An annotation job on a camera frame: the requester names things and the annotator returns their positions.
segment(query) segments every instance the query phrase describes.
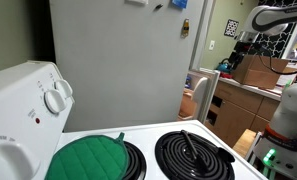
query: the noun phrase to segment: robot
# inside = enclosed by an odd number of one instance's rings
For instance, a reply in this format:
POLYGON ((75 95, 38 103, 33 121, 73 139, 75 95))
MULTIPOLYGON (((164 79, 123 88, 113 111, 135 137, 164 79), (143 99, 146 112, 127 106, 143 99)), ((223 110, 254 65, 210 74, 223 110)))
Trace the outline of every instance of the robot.
MULTIPOLYGON (((258 6, 249 14, 237 41, 253 44, 259 33, 277 35, 291 22, 297 22, 297 6, 258 6)), ((297 179, 297 83, 283 91, 281 102, 263 138, 255 146, 254 154, 269 169, 297 179)))

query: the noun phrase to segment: cabinet drawer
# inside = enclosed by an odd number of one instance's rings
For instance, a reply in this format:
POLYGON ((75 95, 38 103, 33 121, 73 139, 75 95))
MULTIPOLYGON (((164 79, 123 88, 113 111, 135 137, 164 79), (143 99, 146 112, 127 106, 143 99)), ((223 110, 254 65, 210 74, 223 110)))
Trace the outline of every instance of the cabinet drawer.
POLYGON ((249 129, 255 114, 230 102, 223 102, 216 119, 214 132, 230 147, 233 147, 246 129, 249 129))
POLYGON ((260 117, 260 116, 256 116, 251 127, 250 130, 254 131, 254 132, 262 132, 265 130, 266 125, 269 123, 269 121, 267 121, 266 119, 260 117))
POLYGON ((220 81, 217 84, 215 96, 230 101, 253 113, 257 113, 263 99, 262 95, 220 81))
POLYGON ((278 105, 279 101, 264 97, 257 114, 270 121, 278 105))

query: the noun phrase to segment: white stove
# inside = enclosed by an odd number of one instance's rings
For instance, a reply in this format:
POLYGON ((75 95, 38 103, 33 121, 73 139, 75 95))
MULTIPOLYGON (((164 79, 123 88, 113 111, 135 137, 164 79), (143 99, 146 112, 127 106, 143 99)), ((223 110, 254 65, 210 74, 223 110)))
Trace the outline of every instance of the white stove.
POLYGON ((168 179, 155 145, 164 134, 181 130, 229 151, 235 179, 266 179, 197 120, 62 133, 74 103, 71 93, 51 63, 27 62, 0 72, 0 179, 44 179, 52 156, 66 144, 89 135, 117 138, 121 132, 144 155, 145 179, 168 179))

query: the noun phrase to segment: stove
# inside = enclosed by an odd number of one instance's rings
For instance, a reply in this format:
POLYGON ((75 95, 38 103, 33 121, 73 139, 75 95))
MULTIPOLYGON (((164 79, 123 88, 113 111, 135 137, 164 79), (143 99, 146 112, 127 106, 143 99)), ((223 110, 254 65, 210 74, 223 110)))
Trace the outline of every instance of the stove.
POLYGON ((115 139, 121 132, 130 159, 124 179, 266 179, 197 120, 62 133, 74 104, 71 93, 51 63, 28 62, 0 72, 0 179, 42 180, 53 155, 68 143, 90 135, 115 139), (208 172, 197 169, 181 130, 227 150, 235 162, 223 161, 192 138, 209 166, 208 172))

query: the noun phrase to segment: wall outlet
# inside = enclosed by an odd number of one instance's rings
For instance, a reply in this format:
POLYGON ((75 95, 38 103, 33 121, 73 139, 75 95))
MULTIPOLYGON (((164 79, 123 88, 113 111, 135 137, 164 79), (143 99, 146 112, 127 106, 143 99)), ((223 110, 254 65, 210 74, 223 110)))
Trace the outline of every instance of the wall outlet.
POLYGON ((211 40, 210 41, 210 45, 209 45, 209 50, 210 51, 214 50, 214 47, 215 47, 215 41, 214 40, 211 40))

